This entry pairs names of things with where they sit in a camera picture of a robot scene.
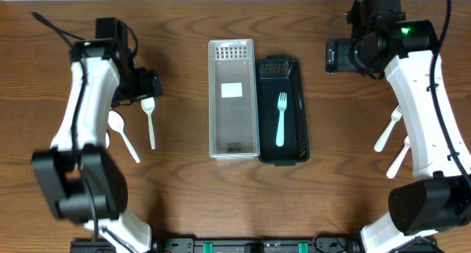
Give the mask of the mint green plastic fork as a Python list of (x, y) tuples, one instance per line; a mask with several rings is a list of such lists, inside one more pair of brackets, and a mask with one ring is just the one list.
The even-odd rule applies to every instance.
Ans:
[(275, 144), (278, 147), (282, 147), (285, 142), (285, 111), (287, 108), (287, 93), (281, 92), (277, 101), (277, 108), (279, 110), (279, 118), (277, 124), (277, 133), (275, 138)]

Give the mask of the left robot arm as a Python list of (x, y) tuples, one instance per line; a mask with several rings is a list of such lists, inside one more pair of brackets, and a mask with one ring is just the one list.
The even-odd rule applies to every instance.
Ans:
[(106, 148), (112, 108), (162, 96), (156, 71), (135, 65), (135, 33), (117, 18), (96, 19), (94, 38), (69, 45), (72, 83), (51, 146), (32, 167), (52, 215), (91, 229), (71, 252), (164, 252), (152, 227), (128, 208), (124, 175)]

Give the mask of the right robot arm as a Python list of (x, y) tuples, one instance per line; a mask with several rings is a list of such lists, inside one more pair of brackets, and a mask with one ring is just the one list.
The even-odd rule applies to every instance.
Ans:
[(400, 0), (354, 0), (349, 38), (330, 40), (325, 70), (391, 85), (411, 143), (414, 182), (389, 194), (388, 212), (359, 232), (350, 252), (398, 252), (470, 222), (470, 152), (442, 76), (444, 34), (406, 18)]

